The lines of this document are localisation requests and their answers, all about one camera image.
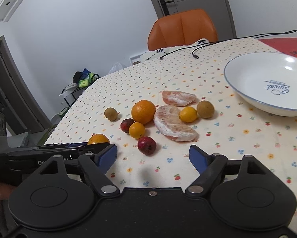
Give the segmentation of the orange leather chair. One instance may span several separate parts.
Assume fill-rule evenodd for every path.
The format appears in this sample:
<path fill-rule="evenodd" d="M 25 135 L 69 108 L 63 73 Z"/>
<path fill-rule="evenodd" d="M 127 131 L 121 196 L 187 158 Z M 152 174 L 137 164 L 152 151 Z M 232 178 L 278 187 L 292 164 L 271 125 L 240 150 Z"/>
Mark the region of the orange leather chair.
<path fill-rule="evenodd" d="M 201 38 L 217 41 L 213 21 L 202 9 L 189 10 L 159 18 L 148 35 L 148 49 L 191 45 Z"/>

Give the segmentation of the white box behind chair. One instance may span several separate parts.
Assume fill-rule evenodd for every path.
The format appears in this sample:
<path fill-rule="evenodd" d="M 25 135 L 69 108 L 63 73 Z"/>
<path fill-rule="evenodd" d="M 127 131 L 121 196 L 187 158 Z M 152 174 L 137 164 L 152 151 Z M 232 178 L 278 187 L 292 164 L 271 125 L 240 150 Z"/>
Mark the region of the white box behind chair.
<path fill-rule="evenodd" d="M 141 55 L 135 55 L 135 56 L 130 57 L 131 65 L 133 66 L 133 65 L 139 64 L 140 63 L 140 57 L 141 57 Z"/>

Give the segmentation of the brown longan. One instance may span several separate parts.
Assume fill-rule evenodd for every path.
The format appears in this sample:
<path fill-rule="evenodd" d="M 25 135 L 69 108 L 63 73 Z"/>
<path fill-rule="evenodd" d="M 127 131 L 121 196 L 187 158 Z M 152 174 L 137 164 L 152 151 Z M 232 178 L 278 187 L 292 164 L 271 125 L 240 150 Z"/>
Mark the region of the brown longan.
<path fill-rule="evenodd" d="M 117 120 L 118 112 L 114 108 L 109 107 L 109 108 L 105 109 L 104 116 L 106 117 L 106 119 L 113 122 L 113 121 Z"/>
<path fill-rule="evenodd" d="M 203 119 L 211 118 L 215 113 L 215 108 L 209 101 L 200 101 L 197 105 L 196 111 Z"/>

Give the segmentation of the small pomelo segment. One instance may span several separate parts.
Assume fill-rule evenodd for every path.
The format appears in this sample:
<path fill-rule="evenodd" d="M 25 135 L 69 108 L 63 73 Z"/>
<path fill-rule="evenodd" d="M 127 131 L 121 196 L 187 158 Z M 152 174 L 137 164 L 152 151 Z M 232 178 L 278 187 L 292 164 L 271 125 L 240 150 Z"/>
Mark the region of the small pomelo segment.
<path fill-rule="evenodd" d="M 172 106 L 184 107 L 195 101 L 196 96 L 181 91 L 163 91 L 163 101 Z"/>

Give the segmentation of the white plate blue rim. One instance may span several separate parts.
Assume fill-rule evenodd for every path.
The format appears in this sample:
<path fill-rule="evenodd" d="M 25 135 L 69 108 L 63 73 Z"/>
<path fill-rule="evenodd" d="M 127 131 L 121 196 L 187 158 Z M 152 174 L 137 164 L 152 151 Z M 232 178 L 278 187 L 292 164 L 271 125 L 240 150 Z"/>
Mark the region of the white plate blue rim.
<path fill-rule="evenodd" d="M 297 117 L 297 58 L 256 52 L 237 56 L 224 67 L 228 85 L 265 112 Z"/>

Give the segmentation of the clear plastic bag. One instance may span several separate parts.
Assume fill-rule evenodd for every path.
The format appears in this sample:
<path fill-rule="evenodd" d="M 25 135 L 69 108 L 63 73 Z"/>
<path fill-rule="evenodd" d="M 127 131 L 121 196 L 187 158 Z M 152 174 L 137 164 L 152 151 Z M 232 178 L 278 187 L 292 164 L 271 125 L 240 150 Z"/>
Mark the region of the clear plastic bag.
<path fill-rule="evenodd" d="M 120 62 L 116 62 L 116 63 L 112 66 L 112 68 L 109 70 L 108 75 L 109 75 L 109 74 L 112 74 L 112 73 L 115 73 L 115 72 L 117 72 L 117 71 L 123 70 L 123 69 L 125 69 L 125 68 L 126 68 L 126 66 L 125 66 L 124 64 L 122 64 L 122 63 L 120 63 Z"/>

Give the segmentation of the red paper mat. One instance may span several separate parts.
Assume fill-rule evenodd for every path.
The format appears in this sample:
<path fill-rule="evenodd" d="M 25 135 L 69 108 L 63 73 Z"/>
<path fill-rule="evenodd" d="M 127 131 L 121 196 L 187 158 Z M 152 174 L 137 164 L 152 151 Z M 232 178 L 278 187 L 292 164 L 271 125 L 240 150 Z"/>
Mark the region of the red paper mat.
<path fill-rule="evenodd" d="M 261 39 L 260 41 L 284 54 L 297 58 L 297 37 Z"/>

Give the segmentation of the large pomelo segment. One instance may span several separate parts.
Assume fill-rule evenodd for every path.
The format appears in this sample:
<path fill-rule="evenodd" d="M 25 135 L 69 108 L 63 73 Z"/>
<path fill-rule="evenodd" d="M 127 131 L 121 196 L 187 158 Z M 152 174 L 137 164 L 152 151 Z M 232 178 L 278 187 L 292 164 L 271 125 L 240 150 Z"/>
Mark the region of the large pomelo segment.
<path fill-rule="evenodd" d="M 172 105 L 159 107 L 154 114 L 154 124 L 159 132 L 167 138 L 189 142 L 197 138 L 197 132 L 183 123 L 180 118 L 180 110 Z"/>

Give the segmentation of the white cushion black letters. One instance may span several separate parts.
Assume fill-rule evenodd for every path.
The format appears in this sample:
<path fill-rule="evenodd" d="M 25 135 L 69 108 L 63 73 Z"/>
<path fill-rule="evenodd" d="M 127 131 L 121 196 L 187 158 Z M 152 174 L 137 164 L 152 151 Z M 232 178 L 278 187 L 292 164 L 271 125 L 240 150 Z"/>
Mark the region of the white cushion black letters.
<path fill-rule="evenodd" d="M 191 44 L 191 45 L 182 45 L 182 46 L 173 46 L 173 47 L 165 47 L 165 48 L 159 48 L 153 51 L 148 51 L 146 53 L 144 53 L 143 55 L 141 55 L 140 57 L 140 62 L 144 62 L 144 61 L 148 61 L 148 60 L 153 60 L 156 58 L 160 58 L 165 54 L 168 54 L 172 51 L 178 50 L 180 48 L 190 48 L 190 47 L 195 47 L 198 45 L 204 45 L 209 43 L 209 40 L 205 39 L 205 38 L 201 38 L 198 41 L 196 41 L 195 43 Z"/>

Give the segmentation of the large orange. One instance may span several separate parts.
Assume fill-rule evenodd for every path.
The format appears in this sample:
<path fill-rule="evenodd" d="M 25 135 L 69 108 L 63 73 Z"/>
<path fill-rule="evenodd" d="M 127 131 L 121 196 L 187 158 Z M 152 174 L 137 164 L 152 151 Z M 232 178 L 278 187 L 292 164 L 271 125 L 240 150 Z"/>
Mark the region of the large orange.
<path fill-rule="evenodd" d="M 153 120 L 156 107 L 151 101 L 141 100 L 131 109 L 131 116 L 135 122 L 146 125 Z"/>

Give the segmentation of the dark doorway frame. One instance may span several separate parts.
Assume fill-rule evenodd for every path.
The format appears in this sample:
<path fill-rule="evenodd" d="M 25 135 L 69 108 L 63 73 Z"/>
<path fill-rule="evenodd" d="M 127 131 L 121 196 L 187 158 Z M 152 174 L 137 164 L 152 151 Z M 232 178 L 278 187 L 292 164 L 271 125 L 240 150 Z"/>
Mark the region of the dark doorway frame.
<path fill-rule="evenodd" d="M 52 127 L 17 69 L 4 36 L 0 37 L 0 112 L 11 134 L 38 133 Z"/>

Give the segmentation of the orange mandarin edge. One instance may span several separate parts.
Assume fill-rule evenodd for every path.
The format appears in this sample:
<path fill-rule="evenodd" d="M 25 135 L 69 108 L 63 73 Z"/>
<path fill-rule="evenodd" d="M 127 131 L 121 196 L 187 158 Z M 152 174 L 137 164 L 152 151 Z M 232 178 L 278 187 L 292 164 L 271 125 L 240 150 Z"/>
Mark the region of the orange mandarin edge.
<path fill-rule="evenodd" d="M 99 144 L 99 143 L 110 143 L 110 140 L 103 134 L 94 134 L 89 140 L 89 145 Z"/>

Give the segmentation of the small orange kumquat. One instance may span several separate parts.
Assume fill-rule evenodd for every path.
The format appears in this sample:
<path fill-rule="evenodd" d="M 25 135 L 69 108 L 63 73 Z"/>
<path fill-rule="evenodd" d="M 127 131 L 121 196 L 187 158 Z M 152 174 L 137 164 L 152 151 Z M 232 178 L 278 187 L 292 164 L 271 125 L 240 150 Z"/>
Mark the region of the small orange kumquat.
<path fill-rule="evenodd" d="M 141 123 L 133 123 L 129 128 L 129 135 L 134 139 L 140 139 L 145 135 L 145 126 Z"/>

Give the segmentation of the floral patterned tablecloth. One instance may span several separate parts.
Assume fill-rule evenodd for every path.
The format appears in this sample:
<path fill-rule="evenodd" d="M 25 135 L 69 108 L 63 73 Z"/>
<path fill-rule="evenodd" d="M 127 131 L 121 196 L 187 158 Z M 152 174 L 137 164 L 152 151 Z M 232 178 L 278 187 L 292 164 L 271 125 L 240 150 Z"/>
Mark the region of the floral patterned tablecloth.
<path fill-rule="evenodd" d="M 186 188 L 198 175 L 193 144 L 230 159 L 255 156 L 297 199 L 297 117 L 263 112 L 227 84 L 232 58 L 272 48 L 254 38 L 161 52 L 156 59 L 97 80 L 71 106 L 48 143 L 108 139 L 118 158 L 108 177 L 125 187 Z M 297 233 L 297 209 L 290 223 Z"/>

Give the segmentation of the yellow kumquat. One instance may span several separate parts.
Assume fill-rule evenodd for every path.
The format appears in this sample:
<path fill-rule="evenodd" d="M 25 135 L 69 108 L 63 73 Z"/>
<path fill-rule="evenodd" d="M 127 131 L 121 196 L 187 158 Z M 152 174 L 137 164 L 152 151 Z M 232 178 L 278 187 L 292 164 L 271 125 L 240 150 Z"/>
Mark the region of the yellow kumquat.
<path fill-rule="evenodd" d="M 191 107 L 185 107 L 181 110 L 179 118 L 184 123 L 192 123 L 197 119 L 197 111 Z"/>

